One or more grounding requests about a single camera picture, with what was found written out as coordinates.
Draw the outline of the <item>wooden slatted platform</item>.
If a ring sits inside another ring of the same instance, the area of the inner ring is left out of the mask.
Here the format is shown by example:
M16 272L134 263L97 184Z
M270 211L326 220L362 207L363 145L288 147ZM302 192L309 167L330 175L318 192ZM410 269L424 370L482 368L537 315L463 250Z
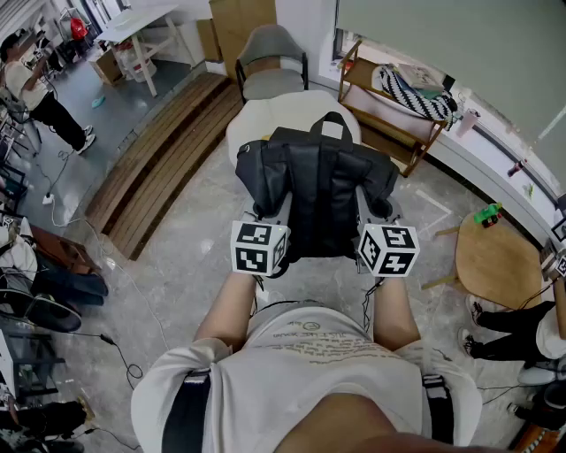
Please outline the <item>wooden slatted platform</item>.
M93 228L137 259L189 180L242 108L232 81L202 73L137 135L86 210Z

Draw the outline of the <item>dark blue clothing pile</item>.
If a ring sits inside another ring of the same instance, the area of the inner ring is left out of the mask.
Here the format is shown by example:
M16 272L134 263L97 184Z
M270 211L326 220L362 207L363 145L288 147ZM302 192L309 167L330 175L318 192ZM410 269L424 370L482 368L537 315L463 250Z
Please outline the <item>dark blue clothing pile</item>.
M96 273L77 274L54 264L43 255L36 256L37 273L31 292L53 296L58 302L103 306L109 294L103 277Z

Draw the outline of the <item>brown wooden box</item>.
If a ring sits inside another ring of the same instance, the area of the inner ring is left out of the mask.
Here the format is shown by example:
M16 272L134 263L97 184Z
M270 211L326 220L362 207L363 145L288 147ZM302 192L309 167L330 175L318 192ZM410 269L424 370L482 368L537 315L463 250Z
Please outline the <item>brown wooden box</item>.
M85 247L38 226L30 226L36 249L53 263L75 274L98 273L101 268L93 261Z

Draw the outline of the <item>wooden shelf rack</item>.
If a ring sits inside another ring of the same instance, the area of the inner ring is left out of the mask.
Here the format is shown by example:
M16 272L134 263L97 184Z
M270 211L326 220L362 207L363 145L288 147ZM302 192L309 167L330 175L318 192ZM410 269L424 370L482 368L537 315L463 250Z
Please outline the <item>wooden shelf rack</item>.
M394 66L361 57L362 45L363 40L357 40L340 62L338 101L359 121L363 143L398 161L407 178L447 121L410 108L394 96L399 84Z

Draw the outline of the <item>round wooden stool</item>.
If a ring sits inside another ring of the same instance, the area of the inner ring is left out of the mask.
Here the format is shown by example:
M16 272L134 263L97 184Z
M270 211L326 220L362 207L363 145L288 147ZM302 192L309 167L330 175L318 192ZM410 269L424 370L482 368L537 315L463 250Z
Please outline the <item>round wooden stool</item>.
M469 294L511 310L541 303L543 277L539 251L522 235L498 222L488 228L467 215L460 226L436 232L436 238L455 234L452 274L425 283L422 290L459 284Z

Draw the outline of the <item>person's right forearm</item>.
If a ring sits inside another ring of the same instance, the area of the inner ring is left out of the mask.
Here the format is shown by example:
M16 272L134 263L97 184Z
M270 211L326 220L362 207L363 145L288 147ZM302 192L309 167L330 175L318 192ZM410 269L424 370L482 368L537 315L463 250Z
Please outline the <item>person's right forearm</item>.
M403 278L387 278L374 292L373 339L396 351L421 339Z

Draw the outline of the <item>black and white striped cushion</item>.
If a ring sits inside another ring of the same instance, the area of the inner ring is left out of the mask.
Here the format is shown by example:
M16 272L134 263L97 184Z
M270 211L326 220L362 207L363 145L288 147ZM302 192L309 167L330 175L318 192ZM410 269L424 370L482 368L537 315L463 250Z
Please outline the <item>black and white striped cushion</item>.
M377 77L383 90L399 104L429 120L444 121L447 130L454 125L454 113L457 110L457 104L446 90L428 99L417 90L409 87L389 65L380 65L377 68Z

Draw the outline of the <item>small cardboard box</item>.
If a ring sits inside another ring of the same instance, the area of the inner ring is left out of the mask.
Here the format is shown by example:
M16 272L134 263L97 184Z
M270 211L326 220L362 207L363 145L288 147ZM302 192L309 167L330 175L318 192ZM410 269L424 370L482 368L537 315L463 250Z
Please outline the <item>small cardboard box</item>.
M196 21L196 27L201 40L204 59L213 63L221 63L223 58L213 19L199 19Z

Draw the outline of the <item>person's left forearm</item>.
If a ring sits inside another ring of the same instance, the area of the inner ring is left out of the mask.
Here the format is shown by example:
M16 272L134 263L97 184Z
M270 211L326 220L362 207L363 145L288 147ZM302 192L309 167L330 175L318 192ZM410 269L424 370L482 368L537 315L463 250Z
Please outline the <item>person's left forearm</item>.
M256 278L230 273L195 334L195 341L218 339L233 352L247 340L250 314L256 297Z

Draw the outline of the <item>white trestle table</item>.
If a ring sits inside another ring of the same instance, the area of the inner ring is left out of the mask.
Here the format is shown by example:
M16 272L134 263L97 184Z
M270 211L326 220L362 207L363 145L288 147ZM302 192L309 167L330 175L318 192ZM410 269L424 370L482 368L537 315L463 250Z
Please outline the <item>white trestle table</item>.
M135 63L140 66L143 78L153 97L157 91L149 73L148 60L158 52L173 46L180 45L180 35L173 24L171 13L175 5L144 6L137 9L126 9L112 19L101 34L96 37L97 42L107 42L112 50L116 45L130 40L134 47ZM161 42L143 43L142 30L163 19L168 27L168 35Z

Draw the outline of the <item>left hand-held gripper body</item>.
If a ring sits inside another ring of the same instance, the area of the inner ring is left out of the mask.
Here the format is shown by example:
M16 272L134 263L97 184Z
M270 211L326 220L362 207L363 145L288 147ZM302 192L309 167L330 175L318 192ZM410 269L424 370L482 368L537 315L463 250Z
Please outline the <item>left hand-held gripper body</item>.
M289 267L286 257L291 229L288 227L293 194L287 193L274 216L259 213L252 199L231 230L233 271L276 279Z

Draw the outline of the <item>white daisy-shaped plush cushion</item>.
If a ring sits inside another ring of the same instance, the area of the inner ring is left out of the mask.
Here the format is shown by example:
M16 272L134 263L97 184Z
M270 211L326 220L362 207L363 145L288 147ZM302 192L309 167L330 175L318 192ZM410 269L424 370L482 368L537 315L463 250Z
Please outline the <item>white daisy-shaped plush cushion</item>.
M247 101L226 129L231 163L237 164L237 153L241 145L269 137L277 127L309 131L312 125L329 111L336 111L344 118L354 143L360 144L361 128L354 115L323 90L287 93L272 99Z

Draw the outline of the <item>grey upholstered chair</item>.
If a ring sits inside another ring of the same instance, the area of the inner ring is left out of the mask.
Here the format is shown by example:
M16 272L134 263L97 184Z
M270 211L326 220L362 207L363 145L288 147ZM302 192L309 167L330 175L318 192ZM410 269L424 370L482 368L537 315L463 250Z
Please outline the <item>grey upholstered chair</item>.
M301 65L301 70L276 67L245 74L245 67L276 58L294 60ZM244 104L309 89L307 54L280 25L262 25L254 29L235 61L234 70Z

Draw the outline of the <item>large cardboard box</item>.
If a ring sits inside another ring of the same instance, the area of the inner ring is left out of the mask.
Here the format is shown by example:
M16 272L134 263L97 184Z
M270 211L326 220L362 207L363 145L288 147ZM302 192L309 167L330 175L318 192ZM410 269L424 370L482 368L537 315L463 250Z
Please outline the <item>large cardboard box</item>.
M209 0L228 76L236 81L235 63L251 32L276 24L275 0Z

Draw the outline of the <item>person's chin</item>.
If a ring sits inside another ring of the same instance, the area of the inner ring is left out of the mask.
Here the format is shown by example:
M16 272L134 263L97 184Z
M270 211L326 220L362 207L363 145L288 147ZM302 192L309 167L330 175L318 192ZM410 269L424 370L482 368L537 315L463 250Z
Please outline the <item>person's chin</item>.
M449 453L447 444L395 430L370 399L324 397L273 453Z

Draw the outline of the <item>pale illustrated book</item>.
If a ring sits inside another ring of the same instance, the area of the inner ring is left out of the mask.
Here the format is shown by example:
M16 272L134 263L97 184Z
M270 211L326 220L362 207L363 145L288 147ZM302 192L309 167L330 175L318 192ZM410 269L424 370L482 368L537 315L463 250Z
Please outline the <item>pale illustrated book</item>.
M404 81L414 89L443 90L444 87L434 75L424 67L399 64L397 70Z

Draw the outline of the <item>person's white t-shirt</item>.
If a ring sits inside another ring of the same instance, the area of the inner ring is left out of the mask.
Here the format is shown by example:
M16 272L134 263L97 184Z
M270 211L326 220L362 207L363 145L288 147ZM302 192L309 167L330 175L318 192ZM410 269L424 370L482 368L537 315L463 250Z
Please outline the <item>person's white t-shirt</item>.
M346 315L300 303L259 314L239 351L205 338L163 354L132 396L132 424L144 453L162 453L166 420L191 372L210 379L197 453L273 453L332 393L364 396L396 430L430 436L434 416L423 385L429 372L449 389L456 445L470 444L482 411L474 380L438 350L420 341L385 349Z

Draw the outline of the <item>green toy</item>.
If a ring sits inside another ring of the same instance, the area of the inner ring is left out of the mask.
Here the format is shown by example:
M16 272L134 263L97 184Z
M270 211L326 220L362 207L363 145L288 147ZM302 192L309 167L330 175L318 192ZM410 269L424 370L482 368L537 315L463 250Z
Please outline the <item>green toy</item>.
M487 207L474 216L474 222L481 225L483 228L491 227L498 223L499 219L502 217L501 214L502 204L501 203L491 203Z

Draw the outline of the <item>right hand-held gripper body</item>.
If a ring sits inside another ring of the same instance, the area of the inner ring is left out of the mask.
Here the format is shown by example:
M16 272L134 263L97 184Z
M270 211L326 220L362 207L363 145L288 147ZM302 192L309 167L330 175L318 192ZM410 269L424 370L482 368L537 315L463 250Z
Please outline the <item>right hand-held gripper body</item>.
M353 240L356 267L361 274L374 277L406 277L420 252L417 231L400 223L401 206L389 197L392 208L384 218L377 216L368 205L362 186L356 187L357 231Z

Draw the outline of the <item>black backpack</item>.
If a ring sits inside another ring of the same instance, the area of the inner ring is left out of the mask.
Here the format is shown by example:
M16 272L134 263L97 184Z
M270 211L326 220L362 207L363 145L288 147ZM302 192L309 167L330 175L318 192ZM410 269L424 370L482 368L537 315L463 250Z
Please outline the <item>black backpack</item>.
M344 118L328 112L310 131L278 127L267 140L242 145L237 176L261 217L272 217L293 195L287 257L355 255L358 236L356 188L363 189L374 215L393 211L388 197L399 176L390 157L354 143Z

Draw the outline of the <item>pink tumbler cup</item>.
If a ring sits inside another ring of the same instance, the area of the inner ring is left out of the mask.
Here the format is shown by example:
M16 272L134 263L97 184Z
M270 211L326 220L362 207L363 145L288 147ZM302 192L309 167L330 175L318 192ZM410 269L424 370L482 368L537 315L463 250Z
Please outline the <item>pink tumbler cup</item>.
M462 138L478 123L480 117L480 113L475 109L467 109L462 115L455 134Z

